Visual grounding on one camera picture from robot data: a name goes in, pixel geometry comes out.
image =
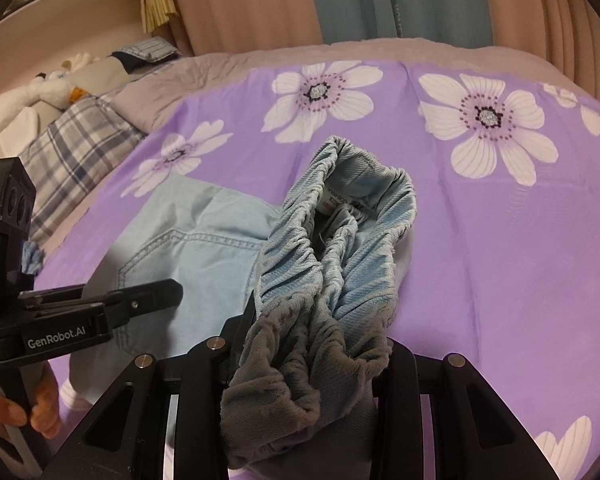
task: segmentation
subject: white flower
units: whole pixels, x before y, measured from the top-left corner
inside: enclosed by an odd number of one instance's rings
[[[565,88],[556,88],[547,83],[542,83],[542,88],[544,88],[545,92],[554,96],[555,100],[558,101],[558,104],[563,108],[573,108],[578,104],[576,94]]]
[[[591,444],[591,419],[583,415],[558,442],[550,431],[534,439],[560,480],[576,480]]]
[[[189,140],[180,134],[169,134],[162,143],[160,158],[148,158],[138,167],[133,183],[122,196],[135,190],[134,196],[147,194],[175,171],[186,175],[200,164],[200,156],[222,146],[233,134],[218,135],[224,126],[223,121],[200,124]]]
[[[482,178],[493,173],[498,150],[509,173],[523,186],[536,183],[536,168],[529,155],[555,162],[558,150],[549,137],[536,130],[544,125],[544,112],[530,92],[515,90],[502,101],[504,81],[461,74],[462,86],[445,75],[425,74],[419,81],[425,92],[446,106],[420,103],[426,130],[437,139],[451,140],[469,131],[471,136],[451,153],[456,173]]]
[[[587,130],[589,130],[589,133],[596,137],[599,136],[600,114],[584,105],[580,105],[580,114],[582,115],[582,122],[587,127]]]
[[[283,72],[271,83],[282,95],[264,117],[263,132],[282,126],[277,142],[308,142],[327,119],[327,113],[341,121],[355,121],[369,115],[374,102],[360,88],[382,79],[375,66],[361,61],[336,61],[325,70],[324,63],[305,65],[301,73]]]

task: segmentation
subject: camera lens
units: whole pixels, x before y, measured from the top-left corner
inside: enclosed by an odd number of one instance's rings
[[[24,196],[20,197],[20,201],[18,202],[18,216],[16,218],[16,220],[18,221],[18,224],[22,223],[22,219],[24,218],[24,210],[25,210],[25,206],[27,200],[24,198]]]
[[[7,201],[7,215],[12,216],[13,210],[16,209],[16,189],[11,189],[9,200]]]

